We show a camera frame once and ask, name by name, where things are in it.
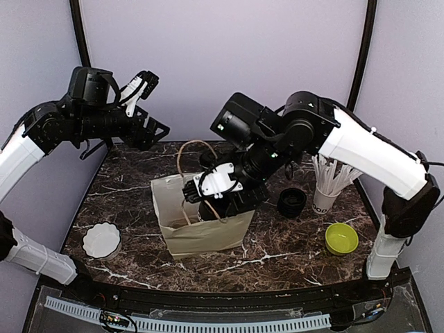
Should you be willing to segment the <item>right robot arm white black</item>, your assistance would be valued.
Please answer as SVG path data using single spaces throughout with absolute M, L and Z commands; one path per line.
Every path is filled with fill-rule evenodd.
M 366 276 L 354 287 L 361 301 L 379 292 L 403 243 L 420 231 L 438 203 L 441 191 L 422 153 L 400 148 L 340 103 L 311 92 L 293 93 L 279 112 L 237 92 L 211 129 L 244 152 L 235 176 L 246 189 L 305 153 L 347 164 L 384 185 L 382 220 Z

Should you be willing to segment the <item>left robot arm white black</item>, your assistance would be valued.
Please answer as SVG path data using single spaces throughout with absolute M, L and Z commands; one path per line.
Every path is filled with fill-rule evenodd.
M 42 103 L 22 116 L 1 148 L 1 197 L 5 198 L 34 165 L 62 142 L 79 147 L 91 139 L 119 138 L 131 148 L 147 151 L 169 131 L 168 126 L 134 103 L 114 107 Z M 27 237 L 5 216 L 1 217 L 1 259 L 70 285 L 71 292 L 83 302 L 93 302 L 98 296 L 98 288 L 89 281 L 84 264 Z

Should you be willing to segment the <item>cream paper bag with handles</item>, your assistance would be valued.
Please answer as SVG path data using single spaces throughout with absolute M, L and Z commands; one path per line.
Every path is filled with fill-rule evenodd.
M 240 246 L 255 210 L 214 221 L 201 221 L 198 208 L 201 203 L 215 205 L 223 195 L 237 186 L 230 179 L 234 165 L 217 166 L 209 175 L 185 173 L 180 158 L 184 143 L 176 159 L 177 174 L 151 181 L 152 202 L 167 249 L 175 260 L 205 253 L 213 253 Z

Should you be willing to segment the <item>black plastic cup lid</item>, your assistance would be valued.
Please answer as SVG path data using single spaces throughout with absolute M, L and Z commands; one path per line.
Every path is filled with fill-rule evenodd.
M 220 154 L 215 155 L 211 151 L 202 153 L 198 159 L 201 170 L 206 171 L 208 169 L 214 168 L 220 160 L 220 157 Z

